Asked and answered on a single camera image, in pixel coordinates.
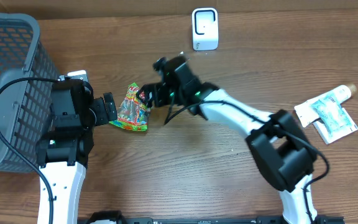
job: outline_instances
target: toothpaste tube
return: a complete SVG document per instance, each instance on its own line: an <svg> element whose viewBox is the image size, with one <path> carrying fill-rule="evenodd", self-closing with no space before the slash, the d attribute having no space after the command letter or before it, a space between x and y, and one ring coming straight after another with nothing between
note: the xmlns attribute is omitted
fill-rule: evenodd
<svg viewBox="0 0 358 224"><path fill-rule="evenodd" d="M306 100L306 102L295 106L294 109L299 117L299 120L301 121L302 126L305 128L307 125L320 118L319 114L311 106L313 103L325 98L327 95L334 95L337 99L337 103L341 104L355 94L356 91L357 88L354 84L340 85L331 91L323 93L310 100Z"/></svg>

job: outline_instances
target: snack bag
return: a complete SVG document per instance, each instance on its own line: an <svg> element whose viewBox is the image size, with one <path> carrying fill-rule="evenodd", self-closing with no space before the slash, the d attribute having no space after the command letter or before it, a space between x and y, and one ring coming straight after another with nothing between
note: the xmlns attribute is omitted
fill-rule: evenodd
<svg viewBox="0 0 358 224"><path fill-rule="evenodd" d="M136 83L128 86L127 95L121 103L120 108L117 109L118 119L110 121L111 124L131 131L146 131L147 121L149 119L150 108L139 102L136 98L136 93L139 87Z"/></svg>

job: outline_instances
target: wood grain surface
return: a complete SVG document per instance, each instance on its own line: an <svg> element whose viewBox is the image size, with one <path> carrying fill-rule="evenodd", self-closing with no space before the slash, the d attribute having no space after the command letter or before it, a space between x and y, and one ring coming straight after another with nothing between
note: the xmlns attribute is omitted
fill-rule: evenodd
<svg viewBox="0 0 358 224"><path fill-rule="evenodd" d="M62 73L85 69L95 95L121 103L127 85L159 81L152 64L186 52L193 71L260 110L293 107L343 83L358 87L358 10L219 15L219 47L194 52L190 16L39 21L41 41ZM358 92L343 107L358 125ZM278 193L259 174L243 139L219 124L182 113L149 130L95 129L79 217L122 210L127 217L239 218L280 215ZM358 223L358 131L330 145L314 127L309 140L331 163L313 184L319 214ZM325 169L321 159L315 175ZM39 178L0 173L0 223L35 223Z"/></svg>

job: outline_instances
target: black base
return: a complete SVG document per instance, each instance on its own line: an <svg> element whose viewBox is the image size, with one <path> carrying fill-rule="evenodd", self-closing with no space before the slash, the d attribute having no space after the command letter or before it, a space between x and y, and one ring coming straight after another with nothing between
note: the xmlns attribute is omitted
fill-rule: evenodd
<svg viewBox="0 0 358 224"><path fill-rule="evenodd" d="M257 218L152 219L124 218L120 211L95 213L90 220L83 220L78 222L78 224L87 224L94 222L95 220L106 219L116 221L117 224L288 224L281 216L265 216ZM345 222L343 217L327 217L325 215L318 215L314 224L345 224Z"/></svg>

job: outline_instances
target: basket mesh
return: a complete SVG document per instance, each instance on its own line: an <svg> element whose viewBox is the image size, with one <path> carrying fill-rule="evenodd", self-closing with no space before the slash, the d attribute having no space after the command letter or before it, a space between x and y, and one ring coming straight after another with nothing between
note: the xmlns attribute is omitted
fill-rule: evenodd
<svg viewBox="0 0 358 224"><path fill-rule="evenodd" d="M24 66L32 38L33 30L25 22L0 22L0 76L6 70ZM53 79L59 76L40 42L37 44L29 76ZM51 86L52 84L47 82L28 82L11 141L11 144L33 163L36 161L35 143L48 129ZM0 163L0 170L27 172L30 168L8 151Z"/></svg>

